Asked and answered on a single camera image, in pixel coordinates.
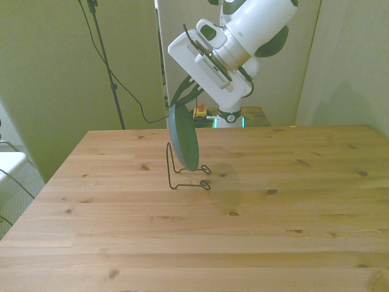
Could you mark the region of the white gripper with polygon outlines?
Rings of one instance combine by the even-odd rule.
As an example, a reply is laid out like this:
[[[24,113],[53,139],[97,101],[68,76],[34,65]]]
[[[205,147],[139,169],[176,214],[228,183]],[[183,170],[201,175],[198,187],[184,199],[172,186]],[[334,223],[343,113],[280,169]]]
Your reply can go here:
[[[180,107],[191,102],[202,93],[202,89],[224,109],[233,107],[252,92],[253,86],[238,70],[250,55],[226,30],[222,30],[221,35],[220,48],[195,29],[182,33],[168,46],[168,53],[189,74],[178,86],[169,108],[177,103]],[[191,78],[200,87],[195,86],[179,99],[192,85]]]

